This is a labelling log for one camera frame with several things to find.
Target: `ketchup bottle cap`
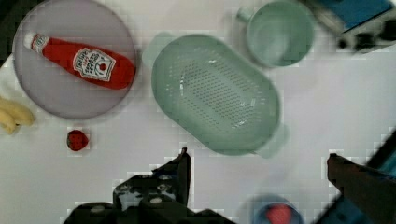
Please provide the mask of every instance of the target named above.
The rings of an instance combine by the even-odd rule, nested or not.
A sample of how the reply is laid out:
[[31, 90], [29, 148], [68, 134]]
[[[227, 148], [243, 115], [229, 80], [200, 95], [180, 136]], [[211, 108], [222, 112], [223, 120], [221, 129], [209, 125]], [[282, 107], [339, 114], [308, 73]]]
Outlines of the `ketchup bottle cap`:
[[24, 39], [23, 39], [23, 45], [24, 45], [26, 48], [28, 48], [28, 49], [31, 49], [31, 48], [32, 48], [32, 42], [33, 42], [33, 39], [35, 38], [35, 35], [36, 35], [36, 33], [33, 33], [33, 32], [28, 32], [28, 33], [25, 35], [25, 37], [24, 37]]

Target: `grey plate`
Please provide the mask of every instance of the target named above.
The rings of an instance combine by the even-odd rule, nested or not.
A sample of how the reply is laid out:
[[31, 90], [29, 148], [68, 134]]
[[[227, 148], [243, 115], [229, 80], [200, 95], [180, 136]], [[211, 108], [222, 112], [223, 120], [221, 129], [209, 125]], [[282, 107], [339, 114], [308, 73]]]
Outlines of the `grey plate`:
[[135, 64], [134, 41], [114, 12], [93, 1], [51, 0], [30, 11], [14, 37], [15, 72], [26, 94], [47, 112], [65, 119], [93, 118], [117, 105], [131, 88], [109, 90], [68, 74], [23, 46], [29, 31], [110, 49]]

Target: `red ketchup bottle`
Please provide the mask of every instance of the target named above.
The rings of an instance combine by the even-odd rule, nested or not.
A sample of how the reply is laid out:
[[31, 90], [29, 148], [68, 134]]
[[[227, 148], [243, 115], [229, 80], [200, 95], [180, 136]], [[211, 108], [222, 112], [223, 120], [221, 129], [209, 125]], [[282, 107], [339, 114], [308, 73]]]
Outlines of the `red ketchup bottle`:
[[28, 33], [23, 45], [93, 84], [120, 90], [134, 81], [135, 67], [126, 57], [94, 46]]

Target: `yellow banana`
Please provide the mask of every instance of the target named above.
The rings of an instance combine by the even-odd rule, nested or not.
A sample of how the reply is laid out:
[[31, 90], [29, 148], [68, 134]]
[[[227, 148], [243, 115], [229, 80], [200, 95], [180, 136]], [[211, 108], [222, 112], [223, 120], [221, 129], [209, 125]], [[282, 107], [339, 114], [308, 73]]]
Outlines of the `yellow banana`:
[[7, 111], [0, 109], [0, 123], [1, 126], [6, 130], [8, 134], [14, 133], [17, 124], [14, 118]]
[[6, 100], [0, 97], [0, 109], [7, 112], [14, 118], [16, 124], [23, 124], [31, 126], [35, 117], [32, 112], [24, 105], [20, 105], [16, 102]]

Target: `red strawberry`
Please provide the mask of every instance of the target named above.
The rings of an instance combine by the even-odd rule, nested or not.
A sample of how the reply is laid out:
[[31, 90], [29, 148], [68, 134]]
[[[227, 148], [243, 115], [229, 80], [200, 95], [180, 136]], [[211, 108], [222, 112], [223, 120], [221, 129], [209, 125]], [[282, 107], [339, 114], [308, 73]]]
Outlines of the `red strawberry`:
[[283, 203], [272, 205], [265, 215], [271, 224], [290, 224], [291, 222], [291, 208]]
[[67, 146], [73, 151], [80, 151], [88, 145], [87, 135], [79, 130], [73, 130], [67, 134]]

